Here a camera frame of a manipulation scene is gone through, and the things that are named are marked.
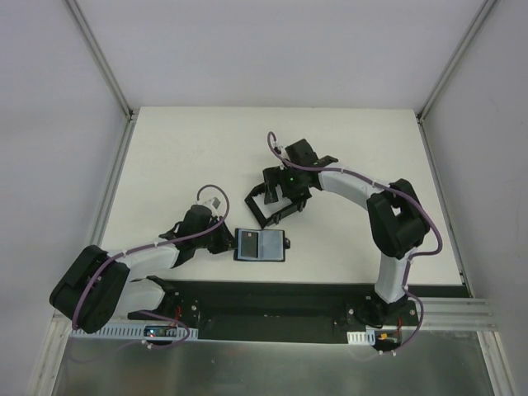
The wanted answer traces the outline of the black plastic card tray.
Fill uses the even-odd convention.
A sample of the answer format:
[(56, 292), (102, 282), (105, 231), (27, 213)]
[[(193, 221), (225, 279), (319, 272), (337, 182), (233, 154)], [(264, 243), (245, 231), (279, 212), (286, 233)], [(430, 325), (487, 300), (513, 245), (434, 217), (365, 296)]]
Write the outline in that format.
[(278, 225), (286, 217), (302, 212), (308, 199), (312, 197), (310, 193), (307, 193), (291, 200), (282, 196), (279, 187), (276, 188), (276, 194), (277, 202), (266, 203), (266, 185), (261, 183), (253, 187), (244, 199), (246, 206), (261, 229)]

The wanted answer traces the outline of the black leather card holder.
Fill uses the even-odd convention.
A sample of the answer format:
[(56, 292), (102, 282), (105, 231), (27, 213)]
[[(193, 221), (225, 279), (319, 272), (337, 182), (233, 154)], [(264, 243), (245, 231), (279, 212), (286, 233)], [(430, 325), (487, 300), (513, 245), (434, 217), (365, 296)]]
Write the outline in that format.
[[(240, 234), (242, 231), (254, 231), (258, 234), (258, 258), (239, 255)], [(236, 229), (233, 259), (237, 262), (284, 262), (285, 252), (290, 249), (290, 240), (281, 229)]]

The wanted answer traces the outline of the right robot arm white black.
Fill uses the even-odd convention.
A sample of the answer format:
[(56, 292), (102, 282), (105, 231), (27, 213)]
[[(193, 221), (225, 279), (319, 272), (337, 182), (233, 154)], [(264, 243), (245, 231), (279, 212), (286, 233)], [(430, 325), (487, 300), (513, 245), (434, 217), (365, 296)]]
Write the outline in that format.
[(379, 274), (371, 297), (355, 308), (354, 316), (373, 328), (393, 323), (407, 300), (409, 262), (431, 229), (413, 186), (405, 179), (384, 185), (341, 166), (332, 156), (320, 158), (306, 139), (282, 148), (270, 132), (266, 141), (280, 160), (280, 165), (262, 172), (263, 204), (278, 209), (271, 217), (273, 223), (302, 211), (313, 189), (366, 210), (380, 251)]

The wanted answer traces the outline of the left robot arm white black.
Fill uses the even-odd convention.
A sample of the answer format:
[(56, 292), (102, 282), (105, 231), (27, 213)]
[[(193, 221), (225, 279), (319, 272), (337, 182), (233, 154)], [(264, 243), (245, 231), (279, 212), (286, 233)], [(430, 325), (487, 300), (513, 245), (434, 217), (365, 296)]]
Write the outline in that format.
[(219, 206), (217, 198), (196, 202), (183, 220), (141, 247), (122, 252), (85, 247), (53, 288), (49, 303), (86, 333), (99, 331), (114, 314), (146, 310), (155, 320), (169, 319), (175, 303), (149, 277), (183, 265), (198, 249), (211, 254), (234, 249)]

